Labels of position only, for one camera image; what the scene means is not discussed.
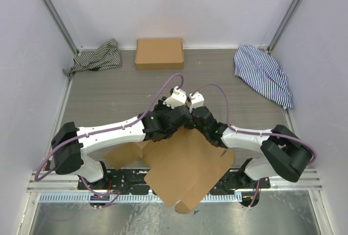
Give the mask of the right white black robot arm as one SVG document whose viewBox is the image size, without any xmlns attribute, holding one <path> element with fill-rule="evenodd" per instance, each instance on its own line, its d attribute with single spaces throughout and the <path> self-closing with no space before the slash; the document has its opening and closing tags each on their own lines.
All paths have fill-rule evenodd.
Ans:
<svg viewBox="0 0 348 235">
<path fill-rule="evenodd" d="M 252 188 L 259 179 L 272 176 L 297 182 L 316 158 L 313 149 L 284 125 L 262 131 L 238 128 L 218 122 L 205 106 L 193 109 L 191 114 L 193 128 L 201 132 L 211 145 L 246 149 L 263 155 L 244 166 L 239 175 L 244 188 Z"/>
</svg>

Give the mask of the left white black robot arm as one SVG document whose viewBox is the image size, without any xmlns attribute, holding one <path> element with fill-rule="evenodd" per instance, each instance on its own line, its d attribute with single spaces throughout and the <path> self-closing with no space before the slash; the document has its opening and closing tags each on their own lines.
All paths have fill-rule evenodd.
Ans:
<svg viewBox="0 0 348 235">
<path fill-rule="evenodd" d="M 144 117 L 138 115 L 124 122 L 80 128 L 74 122 L 65 123 L 51 142 L 53 149 L 60 146 L 53 155 L 54 171 L 82 176 L 102 190 L 108 186 L 109 176 L 104 164 L 92 159 L 90 153 L 125 143 L 168 139 L 190 120 L 186 105 L 170 108 L 160 100 Z"/>
</svg>

